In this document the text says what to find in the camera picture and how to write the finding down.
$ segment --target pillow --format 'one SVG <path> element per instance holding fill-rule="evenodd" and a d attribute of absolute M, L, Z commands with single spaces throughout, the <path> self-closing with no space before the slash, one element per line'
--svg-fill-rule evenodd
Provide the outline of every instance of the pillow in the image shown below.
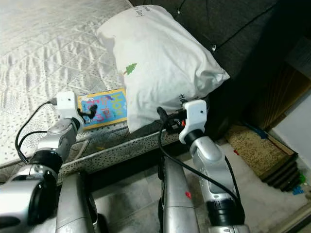
<path fill-rule="evenodd" d="M 162 7 L 144 5 L 105 22 L 97 37 L 110 50 L 126 88 L 130 132 L 186 101 L 202 98 L 229 78 L 186 29 Z"/>

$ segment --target mattress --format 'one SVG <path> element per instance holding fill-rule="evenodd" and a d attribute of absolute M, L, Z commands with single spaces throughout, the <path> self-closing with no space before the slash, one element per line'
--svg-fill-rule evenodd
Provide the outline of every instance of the mattress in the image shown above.
<path fill-rule="evenodd" d="M 0 2 L 0 167 L 19 161 L 15 136 L 38 105 L 60 91 L 77 95 L 122 87 L 111 55 L 95 36 L 113 15 L 128 9 L 125 0 L 2 0 Z M 46 105 L 26 126 L 21 137 L 47 130 L 57 121 L 55 107 Z M 81 156 L 118 146 L 158 128 L 129 135 L 126 123 L 87 131 L 77 136 L 69 161 L 83 141 L 91 139 Z M 31 156 L 43 135 L 25 140 Z"/>

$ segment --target book cover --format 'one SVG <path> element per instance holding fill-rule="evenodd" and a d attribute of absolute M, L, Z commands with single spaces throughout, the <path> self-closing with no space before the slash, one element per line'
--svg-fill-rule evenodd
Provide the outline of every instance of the book cover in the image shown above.
<path fill-rule="evenodd" d="M 124 88 L 78 96 L 78 108 L 82 112 L 89 111 L 89 108 L 96 104 L 97 111 L 95 117 L 86 121 L 85 130 L 126 121 L 127 108 Z"/>

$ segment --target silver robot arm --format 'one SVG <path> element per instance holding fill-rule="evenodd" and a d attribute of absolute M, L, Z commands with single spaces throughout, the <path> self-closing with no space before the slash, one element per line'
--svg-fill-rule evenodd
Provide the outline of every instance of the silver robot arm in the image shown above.
<path fill-rule="evenodd" d="M 84 120 L 73 92 L 57 94 L 59 121 L 41 138 L 29 163 L 0 186 L 0 232 L 25 232 L 56 206 L 57 174 Z"/>
<path fill-rule="evenodd" d="M 193 163 L 201 173 L 221 183 L 236 195 L 225 155 L 208 136 L 204 136 L 204 125 L 207 120 L 206 102 L 203 100 L 187 102 L 184 108 L 187 111 L 187 119 L 179 140 L 190 146 Z M 241 203 L 215 184 L 201 177 L 199 181 L 211 223 L 209 232 L 249 233 L 248 226 L 244 225 Z"/>

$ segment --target white quilted mattress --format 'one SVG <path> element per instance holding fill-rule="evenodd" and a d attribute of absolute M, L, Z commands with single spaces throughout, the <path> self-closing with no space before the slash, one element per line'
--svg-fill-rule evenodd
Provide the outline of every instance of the white quilted mattress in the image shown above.
<path fill-rule="evenodd" d="M 113 59 L 95 31 L 129 7 L 126 0 L 0 1 L 0 165 L 18 159 L 17 131 L 57 92 L 82 95 L 121 87 Z M 46 106 L 21 137 L 47 130 L 55 121 L 56 110 Z M 26 155 L 39 137 L 22 147 Z"/>

